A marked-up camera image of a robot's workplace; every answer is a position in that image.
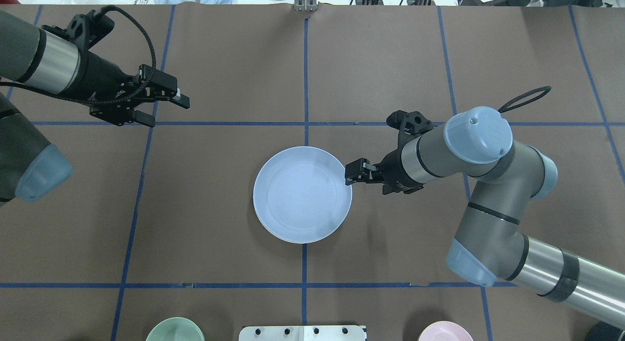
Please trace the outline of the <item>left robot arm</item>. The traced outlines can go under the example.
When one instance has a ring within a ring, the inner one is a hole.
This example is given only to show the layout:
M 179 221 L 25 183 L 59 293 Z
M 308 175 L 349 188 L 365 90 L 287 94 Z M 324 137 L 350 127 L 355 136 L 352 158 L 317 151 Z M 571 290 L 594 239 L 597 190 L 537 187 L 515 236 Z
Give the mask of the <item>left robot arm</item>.
M 121 14 L 145 38 L 149 62 L 126 73 L 92 48 L 115 27 Z M 37 26 L 1 12 L 1 204 L 34 202 L 54 191 L 73 167 L 28 112 L 74 104 L 114 127 L 153 128 L 155 116 L 141 105 L 169 102 L 190 108 L 178 80 L 157 67 L 154 43 L 127 11 L 107 5 L 74 16 L 67 27 Z

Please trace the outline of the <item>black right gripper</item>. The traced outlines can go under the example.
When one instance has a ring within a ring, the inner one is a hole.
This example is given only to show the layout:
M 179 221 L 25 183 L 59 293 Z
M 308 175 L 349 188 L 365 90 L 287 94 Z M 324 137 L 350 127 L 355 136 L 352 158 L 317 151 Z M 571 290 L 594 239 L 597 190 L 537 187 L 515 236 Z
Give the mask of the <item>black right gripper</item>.
M 346 165 L 345 185 L 381 183 L 382 194 L 393 192 L 411 194 L 421 190 L 435 175 L 426 169 L 419 154 L 420 137 L 431 131 L 431 121 L 418 111 L 395 111 L 386 118 L 386 125 L 397 129 L 397 148 L 380 163 L 372 165 L 359 158 Z

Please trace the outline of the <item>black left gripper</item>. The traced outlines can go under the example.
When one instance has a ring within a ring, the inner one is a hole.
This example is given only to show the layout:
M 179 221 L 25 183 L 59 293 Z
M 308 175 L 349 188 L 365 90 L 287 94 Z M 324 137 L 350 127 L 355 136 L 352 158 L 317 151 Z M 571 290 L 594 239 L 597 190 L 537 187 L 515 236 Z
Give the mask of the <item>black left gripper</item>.
M 111 9 L 78 14 L 67 26 L 67 40 L 78 48 L 80 57 L 76 76 L 67 88 L 67 97 L 89 107 L 92 116 L 119 127 L 127 123 L 155 127 L 154 116 L 136 111 L 136 107 L 143 103 L 167 101 L 189 109 L 190 98 L 179 93 L 178 80 L 157 69 L 154 45 L 147 31 L 126 11 L 116 9 L 145 38 L 150 63 L 140 65 L 136 75 L 132 76 L 90 51 L 115 27 L 114 21 L 107 16 L 108 12 Z

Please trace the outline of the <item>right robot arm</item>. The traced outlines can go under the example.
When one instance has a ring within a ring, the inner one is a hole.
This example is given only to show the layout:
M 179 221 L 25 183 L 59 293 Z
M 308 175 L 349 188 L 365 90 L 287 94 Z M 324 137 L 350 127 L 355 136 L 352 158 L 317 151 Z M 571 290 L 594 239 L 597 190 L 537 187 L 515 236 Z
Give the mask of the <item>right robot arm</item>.
M 481 287 L 504 279 L 617 328 L 624 327 L 624 274 L 531 238 L 519 230 L 530 201 L 554 189 L 558 169 L 535 147 L 514 139 L 502 112 L 474 107 L 434 127 L 420 112 L 386 120 L 397 148 L 376 164 L 345 167 L 345 183 L 382 184 L 382 193 L 411 194 L 457 173 L 476 180 L 446 264 Z

